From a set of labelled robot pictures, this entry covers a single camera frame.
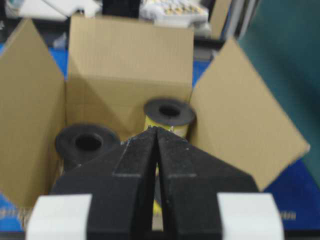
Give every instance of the cardboard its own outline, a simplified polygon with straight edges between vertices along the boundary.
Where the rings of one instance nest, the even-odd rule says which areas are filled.
[[[232,0],[215,0],[210,19],[211,36],[220,39]]]
[[[32,207],[57,176],[54,139],[65,125],[65,83],[30,20],[0,57],[0,192]]]
[[[259,189],[309,151],[247,56],[229,40],[192,97],[195,146],[251,174]]]
[[[125,140],[143,130],[143,106],[156,97],[191,97],[191,143],[252,174],[260,189],[308,151],[233,39],[193,92],[192,67],[190,29],[76,16],[65,84],[32,22],[22,21],[0,58],[0,192],[32,207],[60,173],[54,140],[66,120],[104,124]]]
[[[105,124],[122,140],[143,130],[151,98],[188,101],[193,32],[102,17],[71,20],[67,123]]]

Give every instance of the blue table surface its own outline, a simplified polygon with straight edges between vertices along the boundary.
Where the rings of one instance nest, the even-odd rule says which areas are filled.
[[[49,49],[57,65],[67,77],[68,52],[66,50]],[[192,86],[209,66],[209,61],[193,62]],[[302,160],[288,167],[266,190],[272,193],[280,212],[294,212],[296,219],[284,219],[286,230],[320,229],[320,191],[310,176]],[[0,194],[1,209],[15,207]],[[0,231],[21,231],[16,217],[1,219]]]

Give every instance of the spool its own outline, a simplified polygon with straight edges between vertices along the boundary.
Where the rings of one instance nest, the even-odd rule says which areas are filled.
[[[185,138],[189,125],[196,115],[192,108],[184,102],[171,98],[157,98],[150,100],[144,106],[144,130],[149,126],[162,127],[174,134]]]
[[[55,148],[63,158],[64,171],[103,155],[120,145],[117,135],[107,127],[74,124],[64,128],[55,139]]]

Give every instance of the teal wall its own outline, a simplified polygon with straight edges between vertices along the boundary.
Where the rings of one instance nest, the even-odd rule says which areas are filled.
[[[320,0],[261,0],[239,43],[310,143],[303,162],[320,187]]]

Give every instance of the black object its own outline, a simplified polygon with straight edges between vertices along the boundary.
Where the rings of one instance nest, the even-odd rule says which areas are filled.
[[[103,0],[102,14],[138,18],[141,0]]]
[[[95,124],[74,124],[63,129],[55,139],[56,151],[63,158],[68,172],[106,154],[120,141],[110,129]]]
[[[156,162],[164,232],[151,231]],[[216,193],[257,191],[250,175],[153,127],[67,172],[51,194],[92,194],[88,240],[220,240]],[[0,232],[0,240],[24,239],[23,232]],[[320,231],[288,230],[285,239],[316,240]]]
[[[173,239],[222,239],[217,193],[257,193],[254,179],[172,132],[159,128],[157,138],[163,229]]]
[[[160,190],[160,177],[159,175],[155,176],[155,184],[154,184],[154,200],[159,204],[161,207],[161,190]]]
[[[187,103],[170,98],[150,100],[144,106],[144,113],[156,123],[167,126],[188,125],[196,118]]]
[[[195,36],[193,44],[195,47],[201,47],[201,48],[219,51],[224,46],[225,41]]]
[[[205,6],[209,11],[209,20],[211,19],[216,0],[201,0],[201,5]]]
[[[0,0],[0,16],[5,16],[5,0]]]
[[[51,194],[92,194],[87,239],[141,239],[152,229],[156,128],[61,176]]]

